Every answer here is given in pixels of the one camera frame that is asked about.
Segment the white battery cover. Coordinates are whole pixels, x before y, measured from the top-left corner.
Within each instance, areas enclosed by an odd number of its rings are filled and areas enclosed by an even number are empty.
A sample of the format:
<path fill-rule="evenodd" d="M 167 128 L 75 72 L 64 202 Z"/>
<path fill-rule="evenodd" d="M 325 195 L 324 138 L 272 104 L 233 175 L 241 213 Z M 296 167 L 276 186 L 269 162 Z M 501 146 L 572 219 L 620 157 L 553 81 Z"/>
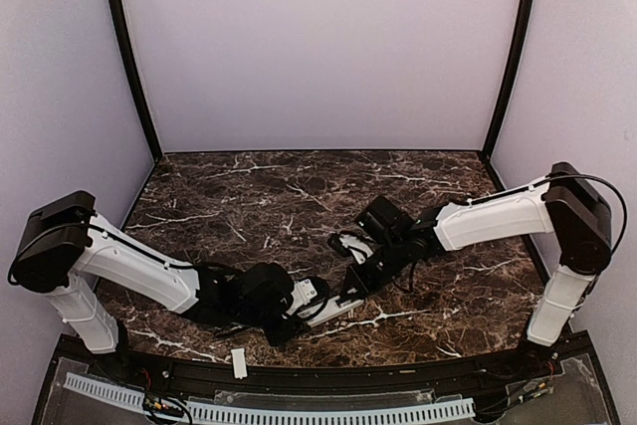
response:
<path fill-rule="evenodd" d="M 236 379 L 242 380 L 248 376 L 245 349 L 243 347 L 231 350 L 233 375 Z"/>

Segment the black frame post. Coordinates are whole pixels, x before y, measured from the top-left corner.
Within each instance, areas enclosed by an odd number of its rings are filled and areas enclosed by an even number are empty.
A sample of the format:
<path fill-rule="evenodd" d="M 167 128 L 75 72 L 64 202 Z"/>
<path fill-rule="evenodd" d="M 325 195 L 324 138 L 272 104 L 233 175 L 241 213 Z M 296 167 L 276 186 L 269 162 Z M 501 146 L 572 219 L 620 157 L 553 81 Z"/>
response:
<path fill-rule="evenodd" d="M 481 149 L 481 161 L 490 164 L 502 132 L 520 62 L 523 56 L 533 0 L 519 0 L 512 39 L 487 135 Z"/>
<path fill-rule="evenodd" d="M 158 162 L 163 151 L 158 134 L 151 118 L 150 108 L 145 97 L 141 76 L 136 63 L 131 37 L 128 31 L 123 0 L 107 0 L 115 38 L 122 61 L 127 84 L 135 107 L 145 143 L 154 163 Z"/>

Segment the left black frame post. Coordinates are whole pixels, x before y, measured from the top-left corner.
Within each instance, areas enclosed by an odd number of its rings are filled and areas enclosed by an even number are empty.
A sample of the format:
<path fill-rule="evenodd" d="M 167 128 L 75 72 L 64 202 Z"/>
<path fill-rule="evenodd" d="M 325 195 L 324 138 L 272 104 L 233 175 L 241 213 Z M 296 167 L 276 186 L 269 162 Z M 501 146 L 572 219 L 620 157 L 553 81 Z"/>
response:
<path fill-rule="evenodd" d="M 123 0 L 107 0 L 115 38 L 122 61 L 127 84 L 135 107 L 145 143 L 154 163 L 158 162 L 163 151 L 158 134 L 151 118 L 150 108 L 145 97 L 141 76 L 136 63 L 131 37 L 128 31 Z"/>

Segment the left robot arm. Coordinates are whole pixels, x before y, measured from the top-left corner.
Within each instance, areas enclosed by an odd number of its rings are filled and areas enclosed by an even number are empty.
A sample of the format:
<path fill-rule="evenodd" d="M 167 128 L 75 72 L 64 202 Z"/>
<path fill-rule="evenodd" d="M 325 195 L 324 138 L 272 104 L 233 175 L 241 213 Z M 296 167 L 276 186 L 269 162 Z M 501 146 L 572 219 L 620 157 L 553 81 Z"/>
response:
<path fill-rule="evenodd" d="M 298 311 L 317 296 L 309 279 L 295 281 L 276 263 L 245 272 L 217 263 L 192 265 L 128 237 L 96 212 L 95 198 L 76 191 L 33 211 L 8 282 L 41 294 L 119 381 L 140 373 L 127 333 L 84 279 L 107 279 L 197 323 L 263 329 L 272 344 L 292 337 Z"/>

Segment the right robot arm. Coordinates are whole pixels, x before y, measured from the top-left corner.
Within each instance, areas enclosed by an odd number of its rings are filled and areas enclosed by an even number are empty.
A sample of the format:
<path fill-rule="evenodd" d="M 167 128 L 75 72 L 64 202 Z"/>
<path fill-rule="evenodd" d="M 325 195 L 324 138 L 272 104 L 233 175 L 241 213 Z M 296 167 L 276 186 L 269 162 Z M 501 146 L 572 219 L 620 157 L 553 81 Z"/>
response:
<path fill-rule="evenodd" d="M 417 218 L 378 195 L 355 219 L 377 248 L 348 267 L 340 296 L 364 299 L 407 266 L 468 246 L 552 234 L 561 250 L 558 265 L 528 321 L 526 342 L 508 358 L 511 374 L 528 379 L 544 366 L 545 347 L 556 343 L 623 240 L 612 232 L 611 207 L 595 183 L 609 184 L 559 162 L 524 186 L 429 208 Z"/>

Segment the black front rail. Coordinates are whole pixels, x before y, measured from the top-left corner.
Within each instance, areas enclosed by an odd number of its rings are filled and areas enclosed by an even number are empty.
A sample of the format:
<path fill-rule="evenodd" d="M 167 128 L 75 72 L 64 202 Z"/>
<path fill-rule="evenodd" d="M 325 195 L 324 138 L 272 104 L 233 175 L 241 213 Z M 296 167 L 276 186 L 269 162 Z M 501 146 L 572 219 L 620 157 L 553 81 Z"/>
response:
<path fill-rule="evenodd" d="M 602 376 L 599 360 L 588 332 L 567 335 L 558 342 L 557 359 L 552 359 L 553 380 L 583 374 L 583 383 L 601 388 Z M 63 382 L 63 361 L 78 365 L 80 373 L 88 367 L 98 374 L 98 368 L 81 340 L 62 334 L 49 362 L 42 386 L 53 390 L 53 384 Z M 433 389 L 437 395 L 462 393 L 478 396 L 500 394 L 509 384 L 525 382 L 530 378 L 548 376 L 549 365 L 523 365 L 522 356 L 515 350 L 504 350 L 484 355 L 442 361 L 407 363 L 399 365 L 361 367 L 275 367 L 247 365 L 248 377 L 234 377 L 231 364 L 188 360 L 163 355 L 131 351 L 132 365 L 141 366 L 150 374 L 153 391 L 176 395 L 212 397 L 221 390 L 255 393 L 290 393 L 295 395 L 344 395 L 348 393 L 382 393 Z"/>

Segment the right black frame post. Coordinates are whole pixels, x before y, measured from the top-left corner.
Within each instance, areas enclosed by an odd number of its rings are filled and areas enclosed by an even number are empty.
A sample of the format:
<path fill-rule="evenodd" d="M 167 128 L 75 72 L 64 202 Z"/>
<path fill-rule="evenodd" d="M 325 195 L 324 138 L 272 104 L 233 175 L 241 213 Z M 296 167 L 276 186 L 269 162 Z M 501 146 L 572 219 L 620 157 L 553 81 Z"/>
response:
<path fill-rule="evenodd" d="M 502 132 L 520 62 L 523 56 L 533 0 L 519 0 L 512 39 L 487 135 L 481 149 L 481 161 L 490 164 Z"/>

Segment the white remote control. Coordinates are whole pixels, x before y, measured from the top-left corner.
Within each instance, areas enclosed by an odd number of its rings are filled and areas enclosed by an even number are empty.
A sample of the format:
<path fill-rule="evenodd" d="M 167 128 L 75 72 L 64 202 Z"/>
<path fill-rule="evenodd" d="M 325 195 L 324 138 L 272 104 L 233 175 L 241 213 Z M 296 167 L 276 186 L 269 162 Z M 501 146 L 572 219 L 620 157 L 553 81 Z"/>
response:
<path fill-rule="evenodd" d="M 299 312 L 299 317 L 303 319 L 309 327 L 317 327 L 332 319 L 348 314 L 363 303 L 364 300 L 347 300 L 340 303 L 339 297 L 333 297 L 326 302 L 326 305 L 320 312 L 321 304 L 318 304 Z"/>

